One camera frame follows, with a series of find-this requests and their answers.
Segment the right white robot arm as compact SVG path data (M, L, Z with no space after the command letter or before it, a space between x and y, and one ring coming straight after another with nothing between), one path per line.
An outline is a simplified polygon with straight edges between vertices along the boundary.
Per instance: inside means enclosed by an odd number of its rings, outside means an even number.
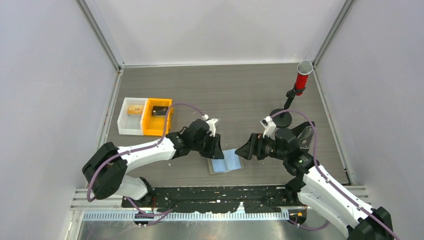
M284 186L287 202L311 207L348 240L393 240L390 213L355 196L315 161L308 152L313 136L313 127L307 122L292 129L279 128L274 138L252 133L235 154L246 160L282 160L294 177Z

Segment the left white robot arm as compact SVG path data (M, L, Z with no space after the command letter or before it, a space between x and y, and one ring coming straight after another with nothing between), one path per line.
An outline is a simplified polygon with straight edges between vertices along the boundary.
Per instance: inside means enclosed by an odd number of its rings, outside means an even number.
M180 131L139 145L103 144L82 168L88 182L87 200L92 202L119 195L148 207L154 197L147 181L131 177L128 172L155 162L181 158L190 152L198 152L204 158L223 159L221 136L217 133L219 122L218 118L197 119Z

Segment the blue grey card holder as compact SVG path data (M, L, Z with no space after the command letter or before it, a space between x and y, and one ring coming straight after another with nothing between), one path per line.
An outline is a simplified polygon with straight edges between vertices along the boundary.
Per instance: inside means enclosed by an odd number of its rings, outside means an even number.
M211 175L224 174L245 168L243 159L238 156L236 149L223 151L224 159L207 159L209 173Z

